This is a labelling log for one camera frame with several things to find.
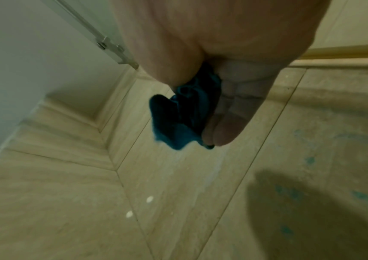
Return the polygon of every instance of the blue cloth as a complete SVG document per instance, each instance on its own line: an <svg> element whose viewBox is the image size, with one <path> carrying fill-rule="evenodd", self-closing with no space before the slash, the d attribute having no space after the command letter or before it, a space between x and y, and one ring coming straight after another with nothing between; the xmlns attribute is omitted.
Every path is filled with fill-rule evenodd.
<svg viewBox="0 0 368 260"><path fill-rule="evenodd" d="M192 80L178 87L172 98L153 96L150 110L155 139L174 150L181 150L192 141L213 149L214 146L203 143L201 133L220 93L220 78L209 64L204 63Z"/></svg>

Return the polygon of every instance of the gray wall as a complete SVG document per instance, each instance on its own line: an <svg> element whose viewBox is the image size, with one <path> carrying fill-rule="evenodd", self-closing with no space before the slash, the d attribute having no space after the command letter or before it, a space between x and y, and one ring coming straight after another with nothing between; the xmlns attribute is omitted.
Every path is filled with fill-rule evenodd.
<svg viewBox="0 0 368 260"><path fill-rule="evenodd" d="M39 0L0 0L0 144L46 94L92 114L125 66Z"/></svg>

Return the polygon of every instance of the wall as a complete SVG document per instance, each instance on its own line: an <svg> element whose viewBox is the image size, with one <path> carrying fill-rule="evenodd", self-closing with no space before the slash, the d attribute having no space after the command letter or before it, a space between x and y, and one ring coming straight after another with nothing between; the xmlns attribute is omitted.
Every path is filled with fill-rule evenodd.
<svg viewBox="0 0 368 260"><path fill-rule="evenodd" d="M125 68L42 2L0 0L0 144L46 94L93 114Z"/></svg>
<svg viewBox="0 0 368 260"><path fill-rule="evenodd" d="M368 45L368 0L332 0L311 49Z"/></svg>

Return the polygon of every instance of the finger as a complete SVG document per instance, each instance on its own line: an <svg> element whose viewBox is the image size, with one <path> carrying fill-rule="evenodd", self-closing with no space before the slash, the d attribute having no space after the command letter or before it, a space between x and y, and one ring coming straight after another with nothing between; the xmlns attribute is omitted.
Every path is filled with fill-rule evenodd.
<svg viewBox="0 0 368 260"><path fill-rule="evenodd" d="M225 115L230 109L235 92L236 84L230 81L223 81L221 83L221 95L218 99L217 106L210 119L207 120L207 124L202 132L202 140L206 145L213 145L213 133L217 124L221 121L223 115Z"/></svg>
<svg viewBox="0 0 368 260"><path fill-rule="evenodd" d="M276 76L236 85L236 93L229 110L213 130L213 144L223 146L232 142L247 126L275 81Z"/></svg>

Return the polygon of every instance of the wooden trim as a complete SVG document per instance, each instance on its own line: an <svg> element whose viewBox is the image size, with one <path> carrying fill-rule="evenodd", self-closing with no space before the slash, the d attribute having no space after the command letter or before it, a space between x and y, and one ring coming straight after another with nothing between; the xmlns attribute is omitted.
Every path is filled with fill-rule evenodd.
<svg viewBox="0 0 368 260"><path fill-rule="evenodd" d="M368 68L368 58L295 60L289 65L289 67Z"/></svg>
<svg viewBox="0 0 368 260"><path fill-rule="evenodd" d="M368 45L307 50L299 60L368 58Z"/></svg>

